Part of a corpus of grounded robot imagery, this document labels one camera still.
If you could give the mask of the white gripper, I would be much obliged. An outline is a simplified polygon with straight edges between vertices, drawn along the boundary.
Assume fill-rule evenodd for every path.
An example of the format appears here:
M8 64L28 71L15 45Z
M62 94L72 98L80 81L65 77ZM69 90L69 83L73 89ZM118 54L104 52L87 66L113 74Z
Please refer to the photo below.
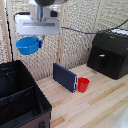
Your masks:
M16 15L18 35L42 35L39 40L39 48L42 47L45 35L58 35L61 32L59 19L48 18L42 22L35 22L29 15Z

